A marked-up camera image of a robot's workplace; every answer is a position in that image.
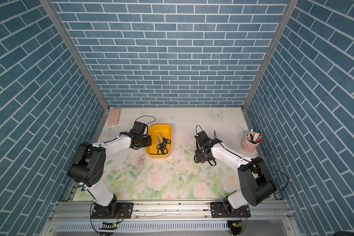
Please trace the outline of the grey black scissors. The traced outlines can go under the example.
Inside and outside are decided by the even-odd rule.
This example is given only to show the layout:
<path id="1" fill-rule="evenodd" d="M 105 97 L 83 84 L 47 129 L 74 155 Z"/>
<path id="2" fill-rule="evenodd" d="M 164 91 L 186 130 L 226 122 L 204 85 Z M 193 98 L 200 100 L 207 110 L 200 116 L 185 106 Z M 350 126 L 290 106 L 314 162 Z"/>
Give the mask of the grey black scissors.
<path id="1" fill-rule="evenodd" d="M 166 147 L 161 147 L 161 146 L 158 146 L 158 145 L 157 145 L 156 148 L 157 148 L 157 154 L 158 154 L 158 155 L 165 155 L 165 154 L 168 153 L 167 146 L 166 146 Z"/>

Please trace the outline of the black handled scissors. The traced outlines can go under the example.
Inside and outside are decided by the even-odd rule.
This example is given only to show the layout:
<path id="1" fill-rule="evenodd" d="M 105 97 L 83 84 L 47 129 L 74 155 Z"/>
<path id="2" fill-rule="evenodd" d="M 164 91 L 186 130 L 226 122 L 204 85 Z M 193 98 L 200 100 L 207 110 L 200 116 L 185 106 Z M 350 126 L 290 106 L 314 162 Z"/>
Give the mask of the black handled scissors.
<path id="1" fill-rule="evenodd" d="M 163 141 L 159 142 L 158 146 L 166 147 L 168 144 L 171 144 L 171 142 L 172 142 L 171 140 L 165 138 L 161 132 L 159 134 L 160 134 Z"/>

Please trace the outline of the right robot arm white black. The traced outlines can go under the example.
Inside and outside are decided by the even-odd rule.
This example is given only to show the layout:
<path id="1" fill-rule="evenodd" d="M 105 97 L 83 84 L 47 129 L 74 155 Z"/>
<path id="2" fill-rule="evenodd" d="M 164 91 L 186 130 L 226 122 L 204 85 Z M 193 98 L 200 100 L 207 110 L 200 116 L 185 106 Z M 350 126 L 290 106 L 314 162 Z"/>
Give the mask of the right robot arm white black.
<path id="1" fill-rule="evenodd" d="M 239 175 L 239 189 L 224 198 L 226 211 L 237 210 L 245 205 L 255 207 L 277 191 L 270 168 L 262 158 L 244 156 L 225 146 L 221 140 L 209 138 L 204 131 L 197 133 L 195 140 L 196 163 L 215 164 L 219 160 Z"/>

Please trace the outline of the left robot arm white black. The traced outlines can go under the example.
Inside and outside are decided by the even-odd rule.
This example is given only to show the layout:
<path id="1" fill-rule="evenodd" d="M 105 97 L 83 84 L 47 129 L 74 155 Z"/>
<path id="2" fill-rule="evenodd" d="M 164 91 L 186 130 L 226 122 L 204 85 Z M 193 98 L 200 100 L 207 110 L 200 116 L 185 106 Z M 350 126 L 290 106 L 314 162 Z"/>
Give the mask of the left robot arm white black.
<path id="1" fill-rule="evenodd" d="M 129 132 L 121 132 L 112 140 L 92 144 L 81 143 L 70 163 L 67 175 L 93 196 L 97 206 L 109 208 L 116 200 L 103 180 L 106 157 L 123 149 L 140 149 L 151 145 L 148 125 L 135 121 Z"/>

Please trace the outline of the yellow plastic storage box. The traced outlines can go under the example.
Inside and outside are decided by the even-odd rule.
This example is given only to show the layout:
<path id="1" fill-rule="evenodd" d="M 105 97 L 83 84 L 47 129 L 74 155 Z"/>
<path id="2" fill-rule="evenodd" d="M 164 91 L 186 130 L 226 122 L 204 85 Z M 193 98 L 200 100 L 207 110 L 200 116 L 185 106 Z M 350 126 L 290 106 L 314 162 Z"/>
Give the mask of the yellow plastic storage box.
<path id="1" fill-rule="evenodd" d="M 168 124 L 155 124 L 149 128 L 151 146 L 146 152 L 151 158 L 167 158 L 172 152 L 173 129 Z"/>

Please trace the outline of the pink pencil case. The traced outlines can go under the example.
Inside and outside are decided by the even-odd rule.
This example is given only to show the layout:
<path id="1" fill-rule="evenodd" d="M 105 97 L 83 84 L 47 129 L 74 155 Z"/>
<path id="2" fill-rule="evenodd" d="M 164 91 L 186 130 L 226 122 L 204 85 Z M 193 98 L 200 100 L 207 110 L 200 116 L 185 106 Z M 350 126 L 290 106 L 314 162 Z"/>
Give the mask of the pink pencil case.
<path id="1" fill-rule="evenodd" d="M 110 114 L 108 116 L 108 125 L 109 126 L 117 126 L 120 121 L 121 109 L 114 108 L 110 110 Z"/>

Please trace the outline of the pink pen holder cup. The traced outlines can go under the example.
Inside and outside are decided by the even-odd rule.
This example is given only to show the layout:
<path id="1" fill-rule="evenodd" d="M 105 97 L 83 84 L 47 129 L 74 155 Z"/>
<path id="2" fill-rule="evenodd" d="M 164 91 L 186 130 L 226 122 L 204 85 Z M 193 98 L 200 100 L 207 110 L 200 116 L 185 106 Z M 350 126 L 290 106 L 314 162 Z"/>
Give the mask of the pink pen holder cup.
<path id="1" fill-rule="evenodd" d="M 241 149 L 246 153 L 251 153 L 256 150 L 259 143 L 253 143 L 250 140 L 250 134 L 247 134 L 241 143 Z"/>

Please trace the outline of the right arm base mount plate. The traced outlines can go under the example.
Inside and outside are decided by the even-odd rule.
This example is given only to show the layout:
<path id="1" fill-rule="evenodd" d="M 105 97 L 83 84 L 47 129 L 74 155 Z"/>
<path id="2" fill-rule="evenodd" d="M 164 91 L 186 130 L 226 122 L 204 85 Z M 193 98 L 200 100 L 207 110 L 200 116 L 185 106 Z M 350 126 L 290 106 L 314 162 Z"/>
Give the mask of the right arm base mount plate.
<path id="1" fill-rule="evenodd" d="M 211 202 L 210 212 L 212 218 L 249 218 L 251 213 L 248 205 L 234 209 L 228 203 Z"/>

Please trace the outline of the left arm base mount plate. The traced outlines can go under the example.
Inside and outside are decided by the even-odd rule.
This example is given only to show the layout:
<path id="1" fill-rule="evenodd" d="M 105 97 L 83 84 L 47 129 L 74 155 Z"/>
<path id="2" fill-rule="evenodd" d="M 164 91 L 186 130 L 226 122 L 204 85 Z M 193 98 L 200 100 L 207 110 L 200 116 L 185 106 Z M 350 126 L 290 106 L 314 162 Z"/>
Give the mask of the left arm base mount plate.
<path id="1" fill-rule="evenodd" d="M 130 219 L 133 212 L 134 203 L 112 203 L 109 206 L 100 206 L 93 203 L 92 219 Z"/>

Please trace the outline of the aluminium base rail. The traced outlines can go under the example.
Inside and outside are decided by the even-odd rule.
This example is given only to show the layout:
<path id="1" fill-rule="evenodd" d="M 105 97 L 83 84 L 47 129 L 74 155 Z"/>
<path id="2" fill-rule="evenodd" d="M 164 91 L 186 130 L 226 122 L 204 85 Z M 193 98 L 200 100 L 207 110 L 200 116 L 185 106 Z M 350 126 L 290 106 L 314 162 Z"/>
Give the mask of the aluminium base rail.
<path id="1" fill-rule="evenodd" d="M 243 206 L 233 217 L 219 200 L 120 201 L 119 216 L 92 219 L 91 202 L 58 202 L 44 236 L 297 236 L 286 201 L 268 199 Z"/>

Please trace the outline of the aluminium corner frame post left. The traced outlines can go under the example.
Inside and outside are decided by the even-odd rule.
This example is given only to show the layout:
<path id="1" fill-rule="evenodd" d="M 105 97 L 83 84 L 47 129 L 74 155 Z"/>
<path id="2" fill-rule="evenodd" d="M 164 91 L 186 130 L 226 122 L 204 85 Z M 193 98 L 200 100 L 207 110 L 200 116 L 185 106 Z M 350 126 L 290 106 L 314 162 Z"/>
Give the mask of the aluminium corner frame post left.
<path id="1" fill-rule="evenodd" d="M 52 1 L 40 0 L 39 2 L 42 5 L 42 7 L 44 8 L 44 10 L 46 11 L 50 20 L 52 21 L 57 32 L 59 33 L 63 42 L 65 43 L 69 52 L 71 53 L 72 57 L 75 59 L 76 64 L 78 65 L 78 67 L 80 68 L 81 72 L 83 73 L 85 79 L 87 80 L 87 82 L 91 86 L 93 92 L 95 93 L 96 97 L 98 98 L 98 100 L 101 103 L 102 107 L 104 108 L 105 112 L 108 112 L 110 110 L 110 106 L 108 105 L 102 92 L 98 88 L 97 83 L 95 82 L 91 72 L 89 71 L 82 56 L 80 55 L 74 41 L 72 40 L 70 34 L 68 33 L 68 30 L 66 29 L 61 17 L 57 13 Z"/>

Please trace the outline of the aluminium corner frame post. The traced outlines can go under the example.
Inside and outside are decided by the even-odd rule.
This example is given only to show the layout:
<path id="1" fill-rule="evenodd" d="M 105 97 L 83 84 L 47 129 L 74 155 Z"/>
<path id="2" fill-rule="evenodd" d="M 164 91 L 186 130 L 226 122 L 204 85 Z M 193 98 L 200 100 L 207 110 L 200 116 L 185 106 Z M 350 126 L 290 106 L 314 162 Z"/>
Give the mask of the aluminium corner frame post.
<path id="1" fill-rule="evenodd" d="M 262 64 L 259 67 L 258 73 L 255 76 L 253 84 L 250 87 L 250 91 L 246 97 L 244 104 L 243 104 L 242 110 L 244 113 L 247 113 L 247 111 L 250 107 L 251 101 L 256 93 L 256 90 L 262 81 L 262 78 L 263 78 L 265 71 L 270 63 L 273 53 L 276 50 L 276 47 L 278 46 L 278 43 L 283 35 L 284 30 L 287 27 L 287 24 L 292 16 L 295 8 L 296 8 L 298 2 L 299 2 L 298 0 L 290 0 L 290 1 L 288 1 L 287 5 L 286 5 L 286 8 L 283 12 L 281 20 L 276 27 L 276 30 L 275 30 L 275 33 L 274 33 L 272 39 L 271 39 L 270 45 L 265 53 Z"/>
<path id="2" fill-rule="evenodd" d="M 87 82 L 91 86 L 93 92 L 95 93 L 96 97 L 98 98 L 98 100 L 101 103 L 102 107 L 104 108 L 105 112 L 108 112 L 110 110 L 110 106 L 108 105 L 102 92 L 98 88 L 97 83 L 95 82 L 91 72 L 89 71 L 82 56 L 80 55 L 74 41 L 72 40 L 70 34 L 68 33 L 68 30 L 66 29 L 61 17 L 57 13 L 52 1 L 40 0 L 39 2 L 42 5 L 42 7 L 44 8 L 44 10 L 46 11 L 50 20 L 52 21 L 57 32 L 59 33 L 63 42 L 65 43 L 69 52 L 71 53 L 72 57 L 75 59 L 76 64 L 78 65 L 78 67 L 80 68 L 81 72 L 83 73 L 85 79 L 87 80 Z"/>

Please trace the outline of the aluminium corner frame post right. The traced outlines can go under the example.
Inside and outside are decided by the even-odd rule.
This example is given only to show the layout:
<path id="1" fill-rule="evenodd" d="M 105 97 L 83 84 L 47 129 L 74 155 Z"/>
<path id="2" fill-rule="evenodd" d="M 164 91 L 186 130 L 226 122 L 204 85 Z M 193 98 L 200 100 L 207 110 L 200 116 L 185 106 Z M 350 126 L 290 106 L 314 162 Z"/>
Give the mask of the aluminium corner frame post right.
<path id="1" fill-rule="evenodd" d="M 287 24 L 292 16 L 295 8 L 296 8 L 298 2 L 299 2 L 298 0 L 290 0 L 290 1 L 288 1 L 287 5 L 286 5 L 286 8 L 283 12 L 281 20 L 276 27 L 276 30 L 275 30 L 275 33 L 274 33 L 272 39 L 271 39 L 270 45 L 265 53 L 262 64 L 259 67 L 258 73 L 255 76 L 253 84 L 250 87 L 250 91 L 246 97 L 244 104 L 243 104 L 242 110 L 244 113 L 247 113 L 247 111 L 250 107 L 251 101 L 256 93 L 256 90 L 262 81 L 262 78 L 263 78 L 265 71 L 270 63 L 273 53 L 276 50 L 276 47 L 278 46 L 278 43 L 283 35 L 284 30 L 287 27 Z"/>

